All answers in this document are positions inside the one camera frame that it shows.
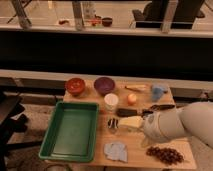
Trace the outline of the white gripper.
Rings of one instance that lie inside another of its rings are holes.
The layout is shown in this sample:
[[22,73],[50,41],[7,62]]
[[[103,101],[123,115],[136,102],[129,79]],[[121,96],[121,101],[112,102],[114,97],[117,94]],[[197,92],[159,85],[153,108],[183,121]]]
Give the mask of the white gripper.
[[144,121],[141,116],[121,118],[118,121],[119,128],[139,129],[141,125],[146,137],[156,143],[166,143],[186,135],[177,110],[154,112]]

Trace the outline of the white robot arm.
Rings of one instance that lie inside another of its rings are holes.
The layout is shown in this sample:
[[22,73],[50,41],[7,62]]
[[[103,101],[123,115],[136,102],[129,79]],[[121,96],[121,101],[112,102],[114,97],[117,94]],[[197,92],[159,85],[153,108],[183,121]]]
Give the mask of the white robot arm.
[[213,149],[213,102],[195,102],[184,107],[131,116],[118,121],[119,129],[142,131],[153,143],[194,136]]

